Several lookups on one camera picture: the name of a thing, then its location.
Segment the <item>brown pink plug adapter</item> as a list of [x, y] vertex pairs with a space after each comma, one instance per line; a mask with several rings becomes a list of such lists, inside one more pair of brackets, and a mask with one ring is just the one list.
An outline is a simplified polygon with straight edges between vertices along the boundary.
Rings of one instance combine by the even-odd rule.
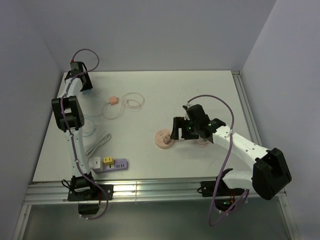
[[163, 142], [164, 144], [169, 144], [172, 141], [171, 136], [167, 134], [166, 136], [163, 137]]

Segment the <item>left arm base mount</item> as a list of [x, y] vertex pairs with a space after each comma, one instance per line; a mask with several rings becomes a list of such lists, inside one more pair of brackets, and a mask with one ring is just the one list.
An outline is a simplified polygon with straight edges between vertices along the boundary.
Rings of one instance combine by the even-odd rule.
[[106, 201], [106, 196], [97, 188], [94, 193], [86, 194], [83, 192], [69, 192], [67, 201], [78, 203], [78, 213], [86, 217], [95, 216], [100, 210], [102, 201]]

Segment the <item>purple power strip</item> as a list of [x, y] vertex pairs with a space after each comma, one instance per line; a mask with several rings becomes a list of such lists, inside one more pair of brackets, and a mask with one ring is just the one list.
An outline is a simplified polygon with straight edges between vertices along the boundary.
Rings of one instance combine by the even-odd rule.
[[102, 173], [113, 173], [113, 172], [119, 172], [119, 171], [126, 171], [129, 168], [129, 163], [126, 158], [119, 158], [114, 160], [114, 164], [111, 165], [105, 165], [103, 164], [103, 169], [96, 168], [93, 169], [93, 172], [96, 174], [102, 174]]

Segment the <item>white plug adapter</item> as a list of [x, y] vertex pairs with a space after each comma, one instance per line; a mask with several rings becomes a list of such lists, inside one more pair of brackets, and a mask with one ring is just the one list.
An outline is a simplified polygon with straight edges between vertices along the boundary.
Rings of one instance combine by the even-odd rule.
[[92, 169], [97, 172], [102, 172], [104, 169], [103, 162], [100, 157], [93, 157], [91, 159]]

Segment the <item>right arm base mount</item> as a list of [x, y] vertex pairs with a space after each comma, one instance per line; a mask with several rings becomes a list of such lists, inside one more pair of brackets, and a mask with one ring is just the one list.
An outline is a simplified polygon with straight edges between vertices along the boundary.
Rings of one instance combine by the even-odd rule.
[[[202, 197], [212, 197], [215, 189], [216, 181], [201, 181], [197, 192]], [[214, 201], [215, 207], [222, 212], [225, 212], [235, 201], [237, 196], [241, 196], [245, 192], [242, 188], [230, 189], [221, 181], [218, 185], [216, 198]]]

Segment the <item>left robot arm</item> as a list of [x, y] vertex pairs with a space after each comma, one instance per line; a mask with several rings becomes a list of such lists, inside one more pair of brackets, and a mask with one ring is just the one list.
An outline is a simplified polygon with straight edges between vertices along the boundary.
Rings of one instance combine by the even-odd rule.
[[78, 95], [84, 86], [79, 73], [70, 76], [65, 80], [61, 95], [51, 100], [56, 125], [66, 138], [71, 159], [72, 177], [66, 185], [69, 201], [89, 201], [98, 193], [83, 143], [85, 118]]

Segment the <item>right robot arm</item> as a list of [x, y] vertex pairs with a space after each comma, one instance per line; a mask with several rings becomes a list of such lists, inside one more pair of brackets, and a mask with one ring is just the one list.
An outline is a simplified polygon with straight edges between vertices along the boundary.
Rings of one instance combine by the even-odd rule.
[[250, 190], [265, 200], [271, 200], [292, 181], [281, 150], [259, 146], [235, 133], [222, 120], [210, 119], [200, 104], [184, 109], [185, 117], [173, 118], [172, 140], [204, 139], [225, 148], [228, 154], [234, 154], [249, 167], [249, 170], [224, 170], [221, 177], [216, 178], [218, 193], [227, 195], [232, 190]]

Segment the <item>yellow plug adapter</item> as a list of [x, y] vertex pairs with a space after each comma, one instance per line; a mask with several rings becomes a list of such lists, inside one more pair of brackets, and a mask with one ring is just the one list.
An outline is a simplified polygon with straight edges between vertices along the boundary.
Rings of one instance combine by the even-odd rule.
[[111, 166], [115, 164], [115, 160], [112, 157], [104, 157], [103, 164], [106, 166]]

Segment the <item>round pink power socket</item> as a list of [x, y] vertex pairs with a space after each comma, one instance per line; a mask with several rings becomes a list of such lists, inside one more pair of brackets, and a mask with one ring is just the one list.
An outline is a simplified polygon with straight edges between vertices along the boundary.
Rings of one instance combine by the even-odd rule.
[[171, 132], [168, 129], [160, 129], [155, 133], [154, 143], [160, 149], [168, 149], [175, 141], [171, 139]]

